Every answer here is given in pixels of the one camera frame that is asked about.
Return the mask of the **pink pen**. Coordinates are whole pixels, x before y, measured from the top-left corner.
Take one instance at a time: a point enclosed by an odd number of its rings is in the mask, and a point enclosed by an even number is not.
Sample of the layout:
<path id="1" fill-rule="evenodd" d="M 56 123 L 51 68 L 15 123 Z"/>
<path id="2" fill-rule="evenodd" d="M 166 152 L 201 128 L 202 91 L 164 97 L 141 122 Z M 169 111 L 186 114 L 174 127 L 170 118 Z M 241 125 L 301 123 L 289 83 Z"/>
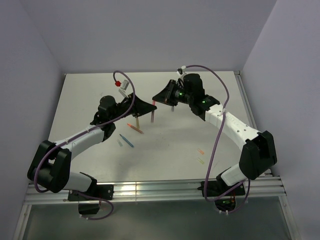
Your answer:
<path id="1" fill-rule="evenodd" d="M 151 113 L 151 120 L 150 120 L 150 122 L 151 122 L 151 123 L 154 123 L 154 120 L 155 120 L 155 110 L 152 111 L 152 113 Z"/>

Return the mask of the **orange pen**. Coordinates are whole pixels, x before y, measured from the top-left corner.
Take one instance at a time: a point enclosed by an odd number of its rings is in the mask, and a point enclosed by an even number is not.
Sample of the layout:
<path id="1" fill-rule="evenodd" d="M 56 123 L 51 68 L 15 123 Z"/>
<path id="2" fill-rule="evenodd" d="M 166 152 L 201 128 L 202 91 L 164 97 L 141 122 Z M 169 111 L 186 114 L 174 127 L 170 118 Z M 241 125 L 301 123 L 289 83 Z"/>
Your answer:
<path id="1" fill-rule="evenodd" d="M 131 129 L 135 130 L 136 132 L 140 133 L 140 134 L 144 134 L 144 132 L 142 130 L 140 130 L 139 128 L 133 126 L 132 124 L 127 124 Z"/>

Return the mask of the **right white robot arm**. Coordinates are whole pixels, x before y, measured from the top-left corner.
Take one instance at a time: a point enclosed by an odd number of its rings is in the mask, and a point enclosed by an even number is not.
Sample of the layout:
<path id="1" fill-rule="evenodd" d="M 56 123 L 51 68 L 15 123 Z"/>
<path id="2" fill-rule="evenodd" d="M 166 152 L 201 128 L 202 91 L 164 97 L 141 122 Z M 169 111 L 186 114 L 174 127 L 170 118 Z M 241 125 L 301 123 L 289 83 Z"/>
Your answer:
<path id="1" fill-rule="evenodd" d="M 239 147 L 239 162 L 222 172 L 216 183 L 220 194 L 229 194 L 242 180 L 255 180 L 277 163 L 273 135 L 248 126 L 225 110 L 216 98 L 205 93 L 199 74 L 188 73 L 178 80 L 170 80 L 152 100 L 171 107 L 187 104 L 193 114 L 217 127 Z"/>

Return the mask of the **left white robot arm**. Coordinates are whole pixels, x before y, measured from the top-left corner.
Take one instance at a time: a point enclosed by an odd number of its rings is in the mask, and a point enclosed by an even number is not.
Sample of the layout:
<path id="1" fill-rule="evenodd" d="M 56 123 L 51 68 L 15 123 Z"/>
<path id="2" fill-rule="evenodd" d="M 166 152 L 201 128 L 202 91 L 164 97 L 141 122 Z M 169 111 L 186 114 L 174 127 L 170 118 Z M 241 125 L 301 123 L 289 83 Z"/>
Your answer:
<path id="1" fill-rule="evenodd" d="M 86 200 L 98 193 L 97 180 L 85 173 L 71 172 L 72 160 L 90 147 L 111 137 L 116 129 L 115 122 L 127 116 L 135 118 L 155 111 L 157 107 L 130 94 L 117 103 L 113 96 L 100 99 L 92 122 L 84 130 L 64 140 L 40 143 L 27 178 L 39 192 L 58 193 L 61 190 L 78 191 Z"/>

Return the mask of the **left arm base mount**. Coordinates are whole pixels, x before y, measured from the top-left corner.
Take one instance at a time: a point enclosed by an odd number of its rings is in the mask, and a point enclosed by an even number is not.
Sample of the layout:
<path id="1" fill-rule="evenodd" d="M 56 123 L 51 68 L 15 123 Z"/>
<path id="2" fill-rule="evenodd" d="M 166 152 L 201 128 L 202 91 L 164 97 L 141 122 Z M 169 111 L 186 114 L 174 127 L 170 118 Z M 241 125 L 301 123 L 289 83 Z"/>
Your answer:
<path id="1" fill-rule="evenodd" d="M 114 212 L 114 205 L 111 202 L 114 194 L 113 184 L 97 184 L 89 188 L 86 192 L 79 190 L 69 190 L 67 200 L 78 202 L 78 213 L 81 218 L 88 221 L 98 221 L 108 218 Z M 95 216 L 102 205 L 106 203 L 110 210 L 106 215 Z"/>

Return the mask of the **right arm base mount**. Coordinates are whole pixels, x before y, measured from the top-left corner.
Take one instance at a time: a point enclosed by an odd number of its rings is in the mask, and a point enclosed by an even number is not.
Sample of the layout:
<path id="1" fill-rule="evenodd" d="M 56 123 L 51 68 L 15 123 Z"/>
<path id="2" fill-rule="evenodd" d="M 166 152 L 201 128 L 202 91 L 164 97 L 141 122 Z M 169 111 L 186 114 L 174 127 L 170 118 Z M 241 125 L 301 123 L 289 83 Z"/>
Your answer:
<path id="1" fill-rule="evenodd" d="M 228 215 L 236 212 L 246 203 L 248 195 L 244 181 L 228 186 L 222 179 L 222 173 L 215 180 L 207 181 L 206 197 L 209 201 L 214 200 L 214 205 L 219 214 Z M 244 196 L 244 200 L 239 206 L 237 206 L 237 196 Z"/>

